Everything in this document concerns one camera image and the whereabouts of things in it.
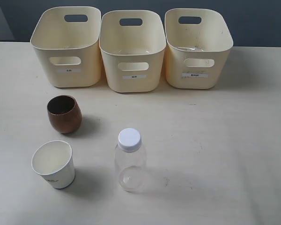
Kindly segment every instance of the clear plastic bottle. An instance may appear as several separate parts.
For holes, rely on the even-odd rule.
[[[145,181],[147,156],[136,129],[126,128],[119,133],[114,158],[121,187],[129,192],[141,189]]]

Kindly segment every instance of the plastic storage bin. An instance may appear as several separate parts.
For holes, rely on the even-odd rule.
[[[100,49],[109,87],[145,92],[159,84],[166,40],[158,14],[119,10],[102,17]]]
[[[176,88],[212,88],[233,46],[223,17],[209,9],[176,8],[165,14],[166,79]]]
[[[86,87],[99,81],[101,12],[94,7],[55,7],[45,11],[31,44],[50,83]]]

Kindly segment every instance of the bottle cap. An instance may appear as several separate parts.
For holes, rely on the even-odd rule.
[[[126,128],[118,135],[118,146],[124,152],[135,152],[141,147],[141,134],[133,128]]]

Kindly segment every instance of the copper cup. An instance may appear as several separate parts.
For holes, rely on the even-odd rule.
[[[47,105],[52,127],[62,134],[77,130],[82,121],[80,108],[72,96],[60,95],[52,98]]]

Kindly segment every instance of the white label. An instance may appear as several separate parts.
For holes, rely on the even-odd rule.
[[[59,73],[80,73],[81,72],[81,69],[80,68],[77,68],[77,69],[58,69],[57,72]]]
[[[138,78],[146,78],[147,75],[132,75],[132,76],[123,76],[123,79],[138,79]]]
[[[182,74],[182,78],[185,77],[201,77],[201,78],[207,78],[208,74]]]

